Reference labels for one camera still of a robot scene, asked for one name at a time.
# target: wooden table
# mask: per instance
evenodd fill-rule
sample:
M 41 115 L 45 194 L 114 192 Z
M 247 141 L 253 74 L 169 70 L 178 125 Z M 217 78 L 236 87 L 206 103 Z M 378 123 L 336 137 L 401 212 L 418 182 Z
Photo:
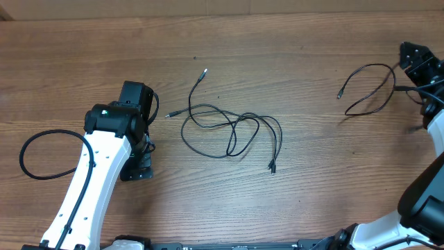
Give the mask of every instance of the wooden table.
M 419 106 L 395 93 L 376 115 L 344 120 L 344 110 L 384 78 L 382 68 L 356 76 L 340 101 L 336 95 L 356 68 L 394 65 L 403 41 L 444 58 L 443 20 L 436 11 L 1 22 L 0 248 L 37 244 L 71 181 L 25 176 L 18 163 L 23 143 L 51 128 L 83 133 L 85 113 L 117 100 L 125 80 L 160 96 L 150 126 L 155 177 L 117 182 L 104 244 L 120 234 L 196 244 L 322 238 L 395 210 L 434 159 L 425 130 L 405 133 L 421 124 Z M 194 103 L 280 121 L 284 144 L 274 177 L 266 169 L 272 139 L 264 127 L 242 157 L 214 160 L 182 142 L 185 114 L 164 118 L 186 107 L 205 68 Z M 395 72 L 399 85 L 411 85 Z M 241 143 L 253 129 L 239 127 Z M 185 136 L 223 153 L 229 133 L 190 125 Z M 30 146 L 25 161 L 45 175 L 76 166 L 79 153 L 75 138 L 50 135 Z

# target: black cable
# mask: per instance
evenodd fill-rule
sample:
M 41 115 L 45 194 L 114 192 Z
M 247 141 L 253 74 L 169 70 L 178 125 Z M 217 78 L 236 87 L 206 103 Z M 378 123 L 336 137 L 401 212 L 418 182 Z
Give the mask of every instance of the black cable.
M 205 103 L 202 103 L 202 104 L 198 104 L 198 105 L 195 105 L 195 106 L 191 106 L 191 96 L 192 96 L 192 94 L 193 94 L 193 91 L 196 89 L 197 85 L 203 80 L 203 78 L 205 77 L 206 73 L 207 73 L 207 70 L 205 70 L 205 71 L 200 75 L 199 79 L 196 81 L 196 84 L 195 84 L 195 85 L 193 86 L 193 88 L 191 89 L 191 91 L 190 91 L 190 93 L 189 93 L 189 96 L 188 96 L 188 108 L 184 108 L 184 109 L 182 109 L 182 110 L 178 110 L 178 111 L 170 112 L 170 113 L 167 115 L 167 117 L 173 117 L 173 116 L 179 115 L 179 114 L 181 114 L 181 113 L 183 113 L 183 112 L 185 112 L 185 111 L 188 111 L 189 116 L 185 119 L 185 121 L 184 121 L 183 124 L 182 124 L 182 128 L 180 129 L 180 136 L 182 137 L 183 142 L 184 142 L 184 143 L 185 143 L 185 144 L 186 144 L 191 150 L 195 151 L 196 153 L 199 153 L 199 154 L 202 155 L 202 156 L 206 156 L 206 157 L 209 157 L 209 158 L 217 158 L 217 159 L 219 159 L 219 158 L 225 158 L 225 157 L 228 157 L 228 156 L 235 157 L 235 156 L 238 156 L 238 155 L 240 155 L 241 153 L 243 153 L 243 152 L 248 148 L 248 146 L 250 145 L 250 143 L 255 139 L 255 136 L 257 135 L 257 132 L 259 131 L 259 128 L 260 128 L 260 122 L 259 122 L 259 121 L 261 121 L 261 122 L 263 122 L 265 125 L 267 125 L 267 126 L 270 128 L 271 132 L 273 133 L 273 137 L 274 137 L 273 159 L 272 159 L 271 162 L 268 164 L 268 168 L 271 170 L 271 173 L 272 173 L 272 174 L 276 173 L 276 159 L 277 159 L 277 157 L 278 157 L 278 155 L 279 155 L 279 152 L 280 152 L 280 149 L 281 149 L 281 147 L 282 147 L 282 127 L 280 126 L 279 122 L 278 122 L 275 118 L 273 118 L 273 117 L 271 117 L 271 116 L 268 116 L 268 115 L 256 115 L 255 113 L 252 113 L 252 112 L 245 112 L 244 114 L 239 115 L 239 114 L 236 114 L 236 113 L 234 113 L 234 112 L 230 112 L 230 111 L 226 111 L 226 110 L 220 110 L 219 108 L 217 108 L 216 106 L 213 106 L 213 105 L 211 105 L 211 104 L 205 104 Z M 192 113 L 192 112 L 191 112 L 191 110 L 193 110 L 193 109 L 195 109 L 195 108 L 202 108 L 202 107 L 208 107 L 208 108 L 212 108 L 212 109 L 214 109 L 214 110 L 203 111 L 203 112 L 195 112 L 195 113 Z M 219 114 L 222 114 L 223 117 L 227 120 L 227 122 L 225 122 L 225 123 L 221 123 L 221 124 L 214 124 L 214 125 L 203 125 L 203 124 L 197 122 L 197 121 L 194 119 L 194 116 L 196 116 L 196 115 L 211 115 L 212 113 L 219 113 Z M 235 116 L 235 117 L 237 117 L 237 119 L 236 119 L 235 121 L 232 121 L 232 120 L 228 117 L 228 115 Z M 218 127 L 223 127 L 223 126 L 228 126 L 228 125 L 231 126 L 231 136 L 230 136 L 230 139 L 228 140 L 228 145 L 227 145 L 227 149 L 225 150 L 225 154 L 220 155 L 220 156 L 213 156 L 213 155 L 209 155 L 209 154 L 207 154 L 207 153 L 204 153 L 204 152 L 199 151 L 199 150 L 195 149 L 194 147 L 192 147 L 192 146 L 190 145 L 190 143 L 188 143 L 188 141 L 185 139 L 185 137 L 184 137 L 184 135 L 183 135 L 183 131 L 184 131 L 185 124 L 187 124 L 187 122 L 188 122 L 190 119 L 191 119 L 196 125 L 198 125 L 198 126 L 201 127 L 201 128 L 218 128 Z M 234 150 L 235 150 L 235 148 L 236 148 L 236 145 L 237 145 L 236 126 L 237 126 L 237 124 L 238 124 L 239 122 L 245 121 L 245 120 L 247 120 L 247 119 L 251 119 L 251 120 L 253 120 L 253 121 L 256 122 L 256 125 L 257 125 L 256 130 L 255 130 L 255 132 L 253 133 L 253 135 L 251 136 L 251 138 L 249 139 L 248 143 L 243 147 L 243 149 L 240 150 L 240 151 L 237 152 L 237 153 L 233 153 Z M 276 135 L 275 130 L 274 130 L 273 127 L 272 127 L 272 126 L 266 121 L 266 119 L 272 119 L 272 120 L 273 120 L 273 121 L 279 126 L 279 130 L 280 130 L 280 139 L 279 139 L 279 142 L 278 142 L 278 139 L 277 139 L 278 136 Z
M 157 117 L 157 112 L 159 111 L 159 96 L 155 92 L 153 92 L 153 96 L 155 97 L 156 106 L 155 106 L 155 111 L 154 111 L 153 115 L 151 115 L 150 119 L 148 119 L 148 121 L 146 121 L 147 127 L 154 122 L 154 119 Z
M 434 250 L 444 250 L 443 247 L 438 247 L 438 246 L 435 246 L 435 245 L 430 244 L 428 242 L 425 242 L 423 240 L 415 239 L 412 237 L 405 237 L 404 239 L 395 240 L 394 242 L 390 242 L 390 243 L 387 243 L 387 244 L 382 245 L 380 247 L 376 247 L 374 250 L 383 250 L 383 249 L 387 249 L 389 247 L 396 246 L 401 243 L 410 244 L 410 242 L 417 242 L 417 243 L 423 244 L 424 246 L 429 247 L 430 249 L 434 249 Z
M 91 145 L 89 144 L 89 142 L 81 134 L 73 132 L 73 131 L 67 131 L 67 130 L 64 130 L 64 129 L 48 130 L 48 131 L 43 131 L 43 132 L 40 132 L 40 133 L 37 133 L 37 134 L 33 135 L 31 138 L 29 138 L 23 144 L 22 150 L 20 151 L 20 155 L 19 155 L 19 162 L 20 162 L 21 169 L 23 170 L 23 172 L 27 176 L 29 176 L 31 178 L 34 178 L 36 180 L 50 180 L 50 179 L 53 179 L 53 178 L 58 178 L 58 177 L 61 177 L 61 176 L 65 176 L 67 174 L 70 174 L 70 173 L 76 171 L 76 167 L 75 167 L 75 168 L 73 168 L 73 169 L 71 169 L 69 171 L 63 172 L 61 174 L 54 174 L 52 176 L 36 176 L 36 175 L 30 173 L 26 169 L 25 164 L 24 164 L 24 154 L 25 154 L 25 150 L 28 147 L 28 145 L 33 140 L 35 140 L 35 139 L 37 139 L 37 138 L 39 138 L 39 137 L 41 137 L 43 135 L 54 134 L 54 133 L 64 133 L 64 134 L 73 135 L 73 136 L 79 138 L 85 144 L 85 146 L 87 147 L 88 152 L 89 152 L 89 168 L 88 168 L 88 173 L 86 175 L 85 183 L 83 184 L 82 190 L 80 191 L 80 194 L 78 195 L 77 202 L 74 205 L 74 208 L 72 209 L 72 212 L 71 212 L 71 215 L 69 216 L 67 224 L 63 227 L 62 235 L 60 236 L 60 239 L 58 240 L 57 245 L 55 246 L 55 250 L 59 250 L 60 247 L 62 246 L 62 243 L 65 240 L 69 230 L 71 230 L 72 222 L 74 221 L 74 217 L 76 216 L 77 210 L 80 207 L 80 203 L 82 202 L 82 199 L 85 196 L 86 189 L 87 189 L 88 184 L 89 184 L 89 180 L 91 179 L 92 169 L 93 169 L 95 164 L 94 164 L 94 152 L 92 151 Z
M 411 96 L 409 95 L 409 91 L 414 91 L 414 92 L 417 92 L 417 93 L 419 93 L 419 94 L 423 94 L 423 95 L 428 96 L 428 97 L 430 97 L 431 99 L 434 99 L 435 101 L 437 101 L 437 102 L 439 102 L 439 103 L 441 103 L 441 104 L 444 105 L 444 101 L 441 100 L 441 98 L 439 98 L 439 97 L 437 96 L 437 94 L 438 94 L 442 89 L 438 90 L 438 91 L 437 91 L 436 93 L 434 93 L 434 94 L 432 94 L 432 93 L 430 93 L 430 92 L 427 91 L 427 88 L 436 87 L 437 85 L 442 85 L 442 84 L 444 84 L 444 79 L 441 80 L 441 81 L 437 81 L 437 82 L 434 82 L 434 83 L 426 84 L 426 85 L 423 85 L 423 86 L 420 86 L 420 87 L 397 86 L 397 85 L 396 85 L 396 75 L 395 75 L 395 72 L 393 71 L 393 69 L 396 68 L 398 65 L 399 65 L 399 63 L 396 64 L 396 65 L 392 68 L 392 67 L 390 67 L 390 66 L 388 66 L 388 65 L 386 65 L 386 64 L 384 64 L 384 63 L 371 63 L 371 64 L 364 65 L 364 66 L 362 66 L 362 67 L 356 69 L 353 73 L 351 73 L 351 75 L 349 75 L 349 77 L 348 77 L 347 80 L 345 81 L 345 83 L 344 83 L 344 85 L 342 86 L 342 88 L 339 90 L 339 93 L 338 93 L 338 99 L 340 99 L 340 98 L 342 97 L 342 95 L 343 95 L 343 93 L 344 93 L 344 89 L 345 89 L 345 87 L 346 87 L 348 81 L 349 81 L 354 75 L 358 74 L 361 70 L 363 70 L 364 68 L 366 68 L 366 67 L 370 67 L 370 66 L 383 66 L 383 67 L 386 67 L 386 68 L 388 68 L 388 69 L 390 70 L 390 72 L 387 74 L 386 78 L 382 81 L 382 83 L 381 83 L 379 86 L 377 86 L 377 88 L 375 88 L 375 90 L 373 90 L 370 94 L 366 95 L 365 97 L 361 98 L 360 100 L 358 100 L 358 101 L 356 101 L 355 103 L 353 103 L 350 107 L 348 107 L 347 110 L 345 110 L 345 115 L 347 115 L 347 116 L 360 116 L 360 115 L 370 115 L 370 114 L 373 114 L 373 113 L 379 112 L 379 111 L 382 110 L 382 109 L 386 106 L 386 104 L 390 101 L 390 99 L 391 99 L 391 97 L 393 96 L 393 93 L 394 93 L 395 91 L 406 92 L 407 96 L 408 96 L 411 100 L 413 100 L 415 103 L 417 103 L 417 104 L 421 104 L 421 105 L 422 105 L 423 102 L 419 102 L 419 101 L 416 101 L 415 99 L 413 99 L 413 97 L 411 97 Z M 389 79 L 390 74 L 393 76 L 393 88 L 392 88 L 392 90 L 391 90 L 391 92 L 390 92 L 390 95 L 387 97 L 386 101 L 385 101 L 385 102 L 384 102 L 379 108 L 376 108 L 375 110 L 372 110 L 372 111 L 370 111 L 370 112 L 353 113 L 353 114 L 349 114 L 349 113 L 348 113 L 348 111 L 349 111 L 350 109 L 352 109 L 353 107 L 355 107 L 357 104 L 361 103 L 362 101 L 365 101 L 367 98 L 373 96 L 373 95 L 374 95 L 374 94 L 375 94 L 380 88 L 382 88 L 382 86 L 383 86 L 383 85 L 387 82 L 387 80 Z

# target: tangled cable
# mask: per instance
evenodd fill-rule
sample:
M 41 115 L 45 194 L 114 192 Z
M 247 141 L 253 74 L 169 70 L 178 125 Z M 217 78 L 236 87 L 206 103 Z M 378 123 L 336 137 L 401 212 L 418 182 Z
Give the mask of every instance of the tangled cable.
M 253 139 L 255 139 L 255 136 L 257 135 L 257 132 L 259 131 L 260 128 L 260 122 L 263 122 L 265 125 L 267 125 L 271 132 L 273 132 L 273 137 L 274 137 L 274 147 L 273 147 L 273 159 L 271 160 L 271 162 L 268 164 L 268 168 L 271 170 L 271 174 L 275 174 L 276 173 L 276 159 L 278 158 L 280 149 L 282 147 L 282 127 L 280 126 L 279 122 L 271 116 L 268 115 L 256 115 L 255 113 L 252 112 L 245 112 L 244 114 L 236 114 L 234 112 L 230 112 L 227 110 L 221 110 L 219 108 L 217 108 L 214 105 L 211 104 L 198 104 L 195 106 L 191 105 L 191 96 L 193 94 L 193 91 L 196 89 L 197 85 L 203 80 L 203 78 L 205 77 L 207 73 L 207 69 L 204 70 L 204 72 L 200 75 L 199 79 L 196 81 L 196 84 L 193 86 L 193 88 L 191 89 L 191 92 L 189 93 L 188 96 L 188 108 L 184 108 L 182 110 L 178 110 L 178 111 L 174 111 L 169 113 L 166 117 L 173 117 L 176 115 L 179 115 L 185 111 L 188 111 L 189 116 L 185 119 L 185 121 L 183 122 L 182 128 L 180 129 L 180 136 L 182 137 L 183 142 L 193 151 L 195 151 L 196 153 L 199 153 L 202 156 L 206 156 L 206 157 L 210 157 L 210 158 L 225 158 L 228 156 L 234 157 L 234 156 L 238 156 L 241 153 L 243 153 L 248 146 L 250 145 L 250 143 L 253 141 Z M 202 107 L 208 107 L 208 108 L 212 108 L 214 110 L 208 110 L 208 111 L 202 111 L 202 112 L 195 112 L 192 113 L 191 110 L 195 109 L 195 108 L 202 108 Z M 197 115 L 206 115 L 206 114 L 212 114 L 212 113 L 219 113 L 222 114 L 223 117 L 227 120 L 227 122 L 225 123 L 221 123 L 221 124 L 214 124 L 214 125 L 203 125 L 199 122 L 197 122 L 194 117 Z M 237 117 L 237 119 L 235 121 L 232 121 L 228 115 L 232 115 Z M 187 122 L 189 120 L 192 120 L 197 126 L 201 127 L 201 128 L 218 128 L 218 127 L 224 127 L 224 126 L 231 126 L 231 136 L 230 139 L 228 140 L 228 145 L 227 145 L 227 149 L 225 150 L 225 154 L 220 155 L 220 156 L 213 156 L 213 155 L 209 155 L 208 153 L 204 153 L 202 151 L 197 150 L 196 148 L 194 148 L 193 146 L 190 145 L 190 143 L 188 143 L 188 141 L 185 139 L 184 135 L 183 135 L 183 131 L 184 131 L 184 127 L 185 124 L 187 124 Z M 236 134 L 236 126 L 239 122 L 245 121 L 247 119 L 253 120 L 256 122 L 257 128 L 256 131 L 254 132 L 254 134 L 251 136 L 251 138 L 249 139 L 248 143 L 245 145 L 245 147 L 237 152 L 237 153 L 233 153 L 236 145 L 237 145 L 237 134 Z M 279 130 L 280 130 L 280 136 L 279 136 L 279 142 L 278 142 L 278 136 L 276 135 L 275 130 L 273 129 L 273 127 L 266 121 L 266 119 L 271 119 L 273 120 L 278 126 L 279 126 Z

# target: cable connector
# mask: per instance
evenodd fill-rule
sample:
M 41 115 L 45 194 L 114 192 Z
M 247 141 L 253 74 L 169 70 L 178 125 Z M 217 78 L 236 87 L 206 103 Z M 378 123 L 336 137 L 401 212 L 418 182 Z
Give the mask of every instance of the cable connector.
M 205 75 L 207 74 L 208 69 L 205 69 L 202 74 L 199 76 L 199 79 L 197 80 L 198 82 L 202 81 L 203 78 L 205 77 Z
M 268 169 L 271 169 L 271 175 L 276 174 L 275 161 L 271 160 L 270 164 L 268 164 Z
M 339 93 L 338 93 L 338 99 L 340 99 L 343 94 L 344 94 L 344 88 L 341 88 L 341 90 L 339 90 Z
M 165 115 L 165 117 L 168 117 L 168 118 L 175 117 L 176 115 L 179 115 L 180 113 L 182 113 L 182 112 L 174 111 L 174 112 L 169 113 L 168 115 Z

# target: table surface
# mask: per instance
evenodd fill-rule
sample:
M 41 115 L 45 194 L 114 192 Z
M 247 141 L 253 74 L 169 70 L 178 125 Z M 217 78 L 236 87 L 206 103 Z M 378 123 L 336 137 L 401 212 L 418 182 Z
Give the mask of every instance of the table surface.
M 83 133 L 85 113 L 117 100 L 125 80 L 144 82 L 160 97 L 150 126 L 155 176 L 117 181 L 101 242 L 121 234 L 154 242 L 282 242 L 322 238 L 397 208 L 405 188 L 434 159 L 420 107 L 395 93 L 383 111 L 344 119 L 344 110 L 377 86 L 387 71 L 344 80 L 367 63 L 394 65 L 399 45 L 428 46 L 444 58 L 444 12 L 174 17 L 0 23 L 0 245 L 37 244 L 65 197 L 71 176 L 36 181 L 18 163 L 23 143 L 52 128 Z M 211 159 L 180 137 L 193 103 L 236 113 L 271 115 L 283 128 L 277 174 L 266 169 L 270 131 L 261 126 L 242 157 Z M 411 85 L 397 68 L 399 85 Z M 389 94 L 383 87 L 368 110 Z M 205 122 L 221 121 L 206 117 Z M 240 143 L 254 124 L 239 127 Z M 223 153 L 230 129 L 187 126 L 196 147 Z M 77 165 L 76 138 L 35 141 L 25 162 L 34 174 Z

